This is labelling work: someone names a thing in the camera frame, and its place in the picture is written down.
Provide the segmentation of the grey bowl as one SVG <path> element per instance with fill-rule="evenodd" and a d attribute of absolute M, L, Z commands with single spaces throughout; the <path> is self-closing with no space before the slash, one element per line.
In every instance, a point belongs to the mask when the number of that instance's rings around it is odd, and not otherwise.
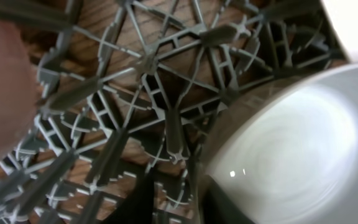
<path fill-rule="evenodd" d="M 205 223 L 358 223 L 358 63 L 241 96 L 200 161 Z"/>

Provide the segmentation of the white ceramic bowl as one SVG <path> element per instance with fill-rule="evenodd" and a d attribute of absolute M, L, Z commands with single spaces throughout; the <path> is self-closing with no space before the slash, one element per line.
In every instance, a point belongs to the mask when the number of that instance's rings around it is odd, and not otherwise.
<path fill-rule="evenodd" d="M 358 0 L 321 0 L 346 57 L 358 62 Z"/>

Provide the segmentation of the white round plate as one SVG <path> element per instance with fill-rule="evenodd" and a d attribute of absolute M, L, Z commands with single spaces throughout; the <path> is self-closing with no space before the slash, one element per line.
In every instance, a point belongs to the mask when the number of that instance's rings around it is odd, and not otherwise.
<path fill-rule="evenodd" d="M 35 76 L 19 29 L 0 21 L 0 160 L 32 126 Z"/>

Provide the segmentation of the grey dishwasher rack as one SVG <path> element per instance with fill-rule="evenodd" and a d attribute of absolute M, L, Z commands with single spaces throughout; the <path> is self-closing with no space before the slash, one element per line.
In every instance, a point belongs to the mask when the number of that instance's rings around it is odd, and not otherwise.
<path fill-rule="evenodd" d="M 345 60 L 318 1 L 0 1 L 35 116 L 0 223 L 200 223 L 205 142 L 241 94 Z"/>

